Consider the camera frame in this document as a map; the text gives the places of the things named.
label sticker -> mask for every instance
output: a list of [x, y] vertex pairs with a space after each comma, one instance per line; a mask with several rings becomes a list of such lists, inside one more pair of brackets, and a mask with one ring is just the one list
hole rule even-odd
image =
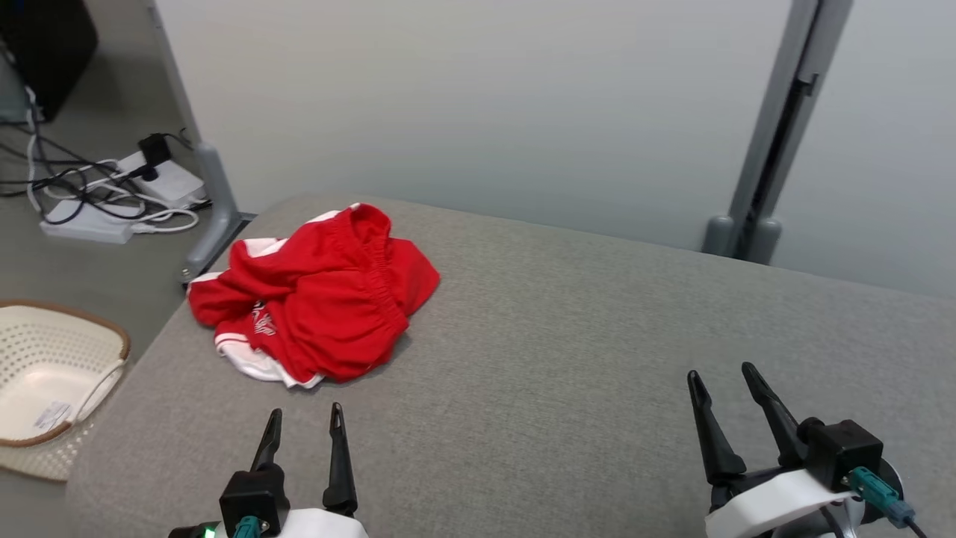
[[33, 427], [44, 433], [49, 432], [54, 426], [66, 418], [72, 407], [72, 405], [66, 402], [54, 401], [47, 406], [47, 409], [43, 410], [43, 413], [41, 413], [36, 419], [36, 422], [33, 423]]

basket handle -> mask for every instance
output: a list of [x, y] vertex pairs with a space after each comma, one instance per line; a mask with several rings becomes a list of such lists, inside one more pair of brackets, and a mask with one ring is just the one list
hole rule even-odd
[[70, 416], [66, 419], [67, 422], [70, 422], [70, 423], [79, 422], [79, 416], [80, 414], [82, 414], [83, 408], [85, 408], [86, 404], [90, 402], [90, 398], [93, 397], [93, 394], [95, 394], [99, 390], [99, 386], [105, 383], [106, 380], [109, 379], [113, 375], [113, 373], [116, 372], [116, 370], [119, 370], [120, 368], [122, 368], [123, 364], [125, 363], [123, 363], [122, 361], [117, 361], [116, 363], [114, 363], [113, 366], [106, 369], [103, 373], [99, 375], [99, 379], [97, 380], [97, 383], [93, 386], [92, 389], [90, 389], [86, 394], [83, 395], [83, 399], [79, 401], [79, 405], [76, 406], [76, 409], [72, 413], [70, 413]]

red clothing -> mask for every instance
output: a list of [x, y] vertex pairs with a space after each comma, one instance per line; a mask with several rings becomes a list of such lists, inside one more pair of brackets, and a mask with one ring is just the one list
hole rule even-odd
[[229, 269], [189, 285], [196, 320], [242, 335], [300, 383], [341, 383], [387, 362], [439, 274], [378, 208], [355, 204], [307, 222], [288, 239], [237, 241]]

power strip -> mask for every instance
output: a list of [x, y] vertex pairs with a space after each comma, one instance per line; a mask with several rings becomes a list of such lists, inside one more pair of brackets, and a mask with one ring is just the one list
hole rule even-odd
[[[131, 172], [146, 164], [141, 151], [133, 153], [119, 161], [119, 169]], [[153, 181], [145, 181], [141, 177], [133, 178], [133, 183], [142, 190], [142, 193], [165, 202], [174, 209], [188, 209], [201, 200], [206, 199], [206, 187], [203, 180], [193, 175], [189, 170], [172, 161], [166, 161], [156, 167], [159, 177]]]
[[[69, 218], [79, 206], [79, 200], [63, 200], [47, 214], [47, 219], [56, 222]], [[140, 208], [102, 204], [103, 209], [123, 216], [136, 216]], [[68, 237], [70, 239], [86, 239], [101, 243], [124, 244], [133, 236], [133, 224], [123, 222], [113, 216], [97, 210], [89, 204], [83, 205], [76, 217], [63, 224], [40, 223], [40, 229], [46, 235], [54, 237]]]

black computer case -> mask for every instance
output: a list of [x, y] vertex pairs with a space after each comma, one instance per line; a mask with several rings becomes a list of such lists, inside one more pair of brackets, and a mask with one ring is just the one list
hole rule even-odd
[[52, 120], [97, 47], [83, 0], [0, 0], [0, 48]]

